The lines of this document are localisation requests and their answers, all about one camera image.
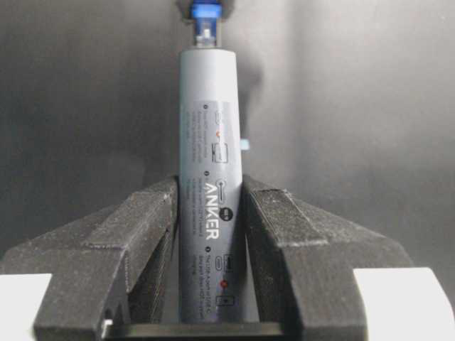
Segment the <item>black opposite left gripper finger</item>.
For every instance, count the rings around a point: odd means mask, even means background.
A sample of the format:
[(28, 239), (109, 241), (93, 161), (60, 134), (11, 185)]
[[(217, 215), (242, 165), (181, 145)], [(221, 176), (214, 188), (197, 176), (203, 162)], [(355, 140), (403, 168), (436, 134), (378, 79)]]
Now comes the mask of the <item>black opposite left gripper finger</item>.
[(182, 18), (191, 18), (192, 0), (177, 0), (176, 6), (181, 13)]
[(222, 17), (230, 17), (235, 9), (235, 0), (220, 0)]

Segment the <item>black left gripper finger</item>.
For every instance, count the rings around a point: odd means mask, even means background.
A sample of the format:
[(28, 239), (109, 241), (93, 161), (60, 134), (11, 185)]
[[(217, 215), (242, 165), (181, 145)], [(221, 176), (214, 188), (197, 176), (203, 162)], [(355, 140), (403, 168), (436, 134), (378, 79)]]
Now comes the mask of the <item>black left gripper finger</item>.
[(9, 249), (2, 340), (101, 340), (108, 323), (157, 323), (178, 217), (167, 178)]
[(395, 240), (249, 176), (242, 225), (260, 320), (302, 340), (364, 340), (354, 270), (413, 265)]

